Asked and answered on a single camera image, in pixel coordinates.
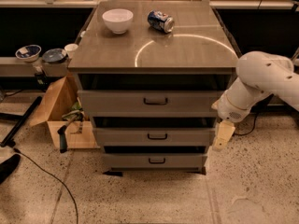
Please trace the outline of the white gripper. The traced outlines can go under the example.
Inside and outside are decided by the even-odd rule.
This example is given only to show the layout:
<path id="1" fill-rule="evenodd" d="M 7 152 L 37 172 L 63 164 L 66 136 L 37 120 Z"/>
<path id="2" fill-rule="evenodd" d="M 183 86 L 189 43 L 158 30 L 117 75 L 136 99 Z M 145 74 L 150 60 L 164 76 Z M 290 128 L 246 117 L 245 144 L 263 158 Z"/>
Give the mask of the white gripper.
<path id="1" fill-rule="evenodd" d="M 245 91 L 225 91 L 212 104 L 218 116 L 223 119 L 216 124 L 215 137 L 212 143 L 214 150 L 223 150 L 227 147 L 235 132 L 234 123 L 242 121 L 250 112 L 251 98 Z"/>

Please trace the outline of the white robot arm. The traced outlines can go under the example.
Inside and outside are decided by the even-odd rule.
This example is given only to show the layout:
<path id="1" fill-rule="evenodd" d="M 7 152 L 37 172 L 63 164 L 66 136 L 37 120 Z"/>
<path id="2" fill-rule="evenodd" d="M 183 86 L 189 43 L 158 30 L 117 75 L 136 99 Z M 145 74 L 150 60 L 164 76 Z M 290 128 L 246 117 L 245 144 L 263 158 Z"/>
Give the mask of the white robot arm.
<path id="1" fill-rule="evenodd" d="M 214 150 L 224 149 L 235 132 L 235 124 L 270 95 L 299 110 L 299 75 L 291 59 L 252 51 L 239 58 L 235 71 L 237 79 L 212 105 L 221 119 L 216 124 Z"/>

